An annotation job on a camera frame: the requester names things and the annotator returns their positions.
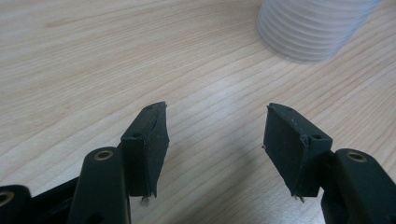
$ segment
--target white cup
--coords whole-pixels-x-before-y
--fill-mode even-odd
[[[264,0],[257,29],[264,45],[287,60],[334,56],[381,0]]]

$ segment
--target stack of cups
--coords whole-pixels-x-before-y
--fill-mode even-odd
[[[264,0],[257,29],[264,45],[290,61],[331,58],[381,0]]]

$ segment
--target plastic cup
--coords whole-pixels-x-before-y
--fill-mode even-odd
[[[297,63],[334,56],[381,0],[264,0],[257,30],[274,54]]]

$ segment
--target wood grain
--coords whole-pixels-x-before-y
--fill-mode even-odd
[[[168,104],[171,144],[133,223],[323,223],[261,148],[266,108],[289,105],[396,179],[396,2],[333,59],[282,60],[255,29],[261,1],[1,1],[0,185],[33,195],[116,146],[145,105]]]

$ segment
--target light wood tabletop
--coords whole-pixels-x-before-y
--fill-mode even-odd
[[[324,223],[322,191],[293,199],[262,149],[269,103],[374,156],[396,180],[396,1],[332,59],[271,53],[260,0],[1,1],[0,185],[35,196],[115,147],[165,101],[170,146],[133,223]]]

